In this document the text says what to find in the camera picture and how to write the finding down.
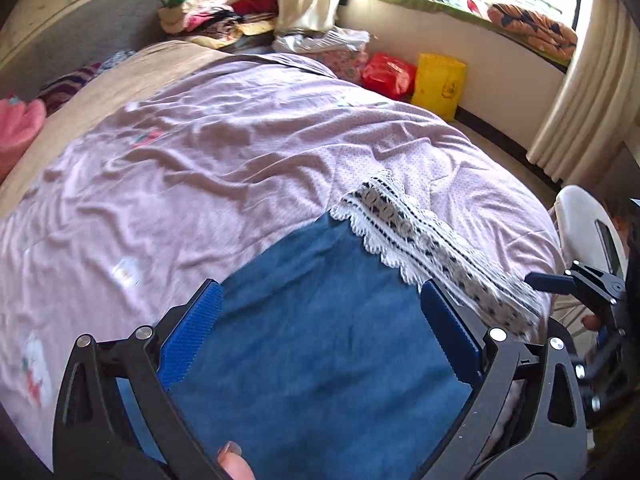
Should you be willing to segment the right hand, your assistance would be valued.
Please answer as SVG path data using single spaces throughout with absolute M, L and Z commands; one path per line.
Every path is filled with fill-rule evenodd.
M 582 325 L 590 332 L 598 332 L 602 327 L 602 321 L 597 315 L 588 314 L 582 318 Z

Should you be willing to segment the left hand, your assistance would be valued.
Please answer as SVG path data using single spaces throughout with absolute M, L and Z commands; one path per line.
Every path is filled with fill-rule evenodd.
M 217 454 L 217 463 L 233 480 L 255 480 L 254 472 L 244 460 L 238 444 L 228 441 Z

